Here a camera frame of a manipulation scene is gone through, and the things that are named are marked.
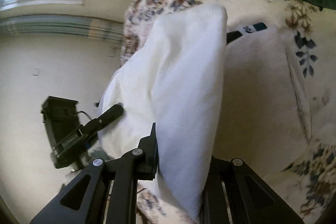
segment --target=blue floral pattern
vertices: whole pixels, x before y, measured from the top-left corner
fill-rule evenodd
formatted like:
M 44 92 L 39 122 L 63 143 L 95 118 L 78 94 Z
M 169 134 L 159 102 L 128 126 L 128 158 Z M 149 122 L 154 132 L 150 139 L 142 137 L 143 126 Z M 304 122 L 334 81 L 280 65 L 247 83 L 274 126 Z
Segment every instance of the blue floral pattern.
M 310 54 L 309 50 L 316 47 L 315 42 L 312 39 L 307 39 L 306 37 L 301 37 L 301 33 L 299 31 L 296 32 L 294 37 L 295 43 L 299 50 L 304 48 L 304 51 L 296 52 L 296 56 L 300 58 L 300 65 L 303 67 L 303 76 L 307 76 L 307 70 L 309 71 L 310 76 L 314 76 L 314 69 L 312 67 L 312 62 L 315 62 L 318 58 L 314 54 Z
M 333 176 L 336 167 L 335 153 L 335 145 L 320 144 L 303 159 L 296 160 L 284 170 L 309 178 L 309 183 L 305 187 L 307 202 L 300 206 L 300 215 L 303 218 L 317 207 L 325 209 L 336 191 Z

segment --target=bolt head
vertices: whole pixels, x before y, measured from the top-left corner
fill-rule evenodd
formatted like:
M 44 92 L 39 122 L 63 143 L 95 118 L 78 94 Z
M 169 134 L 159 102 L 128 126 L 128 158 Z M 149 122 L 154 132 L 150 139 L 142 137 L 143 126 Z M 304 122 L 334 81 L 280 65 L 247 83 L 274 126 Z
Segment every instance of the bolt head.
M 233 159 L 232 163 L 235 166 L 242 166 L 243 165 L 243 161 L 241 159 Z
M 142 150 L 140 148 L 135 148 L 133 151 L 132 151 L 132 154 L 137 156 L 137 155 L 141 155 L 142 154 Z
M 94 166 L 101 166 L 103 164 L 103 160 L 102 159 L 95 159 L 93 160 L 93 165 Z

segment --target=cable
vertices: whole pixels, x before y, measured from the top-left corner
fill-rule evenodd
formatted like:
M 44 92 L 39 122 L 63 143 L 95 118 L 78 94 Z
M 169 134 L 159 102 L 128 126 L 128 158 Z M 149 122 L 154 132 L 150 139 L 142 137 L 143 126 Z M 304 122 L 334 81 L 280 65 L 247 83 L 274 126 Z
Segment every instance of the cable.
M 87 114 L 86 112 L 84 112 L 84 111 L 78 111 L 77 114 L 78 114 L 78 113 L 83 113 L 83 114 L 85 114 L 90 120 L 92 120 L 92 118 L 91 118 L 91 117 L 89 116 L 89 114 Z
M 140 191 L 137 191 L 137 194 L 138 193 L 141 193 L 143 190 L 146 190 L 147 188 L 143 188 L 143 189 L 141 189 Z

